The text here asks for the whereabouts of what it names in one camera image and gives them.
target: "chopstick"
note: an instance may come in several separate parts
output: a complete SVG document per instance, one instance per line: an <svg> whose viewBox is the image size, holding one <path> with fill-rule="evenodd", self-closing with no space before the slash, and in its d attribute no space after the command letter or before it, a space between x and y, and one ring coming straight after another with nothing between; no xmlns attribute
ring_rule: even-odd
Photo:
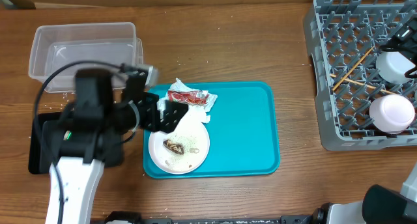
<svg viewBox="0 0 417 224"><path fill-rule="evenodd" d="M347 82L350 82L350 83L355 83L355 84L358 84L358 85L365 85L366 87L368 87L370 89L376 89L376 87L374 87L374 86L367 85L367 84L364 84L364 83L360 83L359 81L353 81L353 80L350 80L349 78L344 79L344 81L347 81ZM381 92L385 92L387 94L395 94L394 92L387 91L387 90L381 90Z"/></svg>
<svg viewBox="0 0 417 224"><path fill-rule="evenodd" d="M343 83L343 80L345 80L353 72L353 70L371 53L373 48L374 46L372 46L372 48L369 49L356 64L354 64L354 66L349 70L349 72L347 72L346 75L344 75L343 78L341 78L340 81L336 85L334 85L333 91L335 91L340 86L340 84Z"/></svg>

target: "plastic crate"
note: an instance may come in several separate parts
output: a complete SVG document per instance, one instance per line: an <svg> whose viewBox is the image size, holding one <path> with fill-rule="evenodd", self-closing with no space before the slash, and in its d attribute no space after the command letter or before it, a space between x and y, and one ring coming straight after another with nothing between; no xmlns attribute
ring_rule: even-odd
<svg viewBox="0 0 417 224"><path fill-rule="evenodd" d="M304 33L314 63L315 107L324 148L376 150L417 145L416 121L399 135L386 135L374 127L368 115L371 102L384 95L381 89L406 96L417 106L417 80L393 85L375 68L379 46L415 16L416 9L417 0L314 0L304 18ZM373 52L348 78L376 89L343 82L333 92L333 85L373 46Z"/></svg>

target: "teal tray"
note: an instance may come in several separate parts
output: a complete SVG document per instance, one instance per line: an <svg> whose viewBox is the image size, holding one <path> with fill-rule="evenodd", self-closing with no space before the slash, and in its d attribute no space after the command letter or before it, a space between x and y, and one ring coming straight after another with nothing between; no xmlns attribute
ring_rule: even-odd
<svg viewBox="0 0 417 224"><path fill-rule="evenodd" d="M149 92L164 97L171 85ZM210 150L203 164L191 173L172 175L159 169L149 154L149 135L143 135L143 168L153 178L202 178L267 175L280 165L274 94L262 81L187 84L208 90L218 98L205 124Z"/></svg>

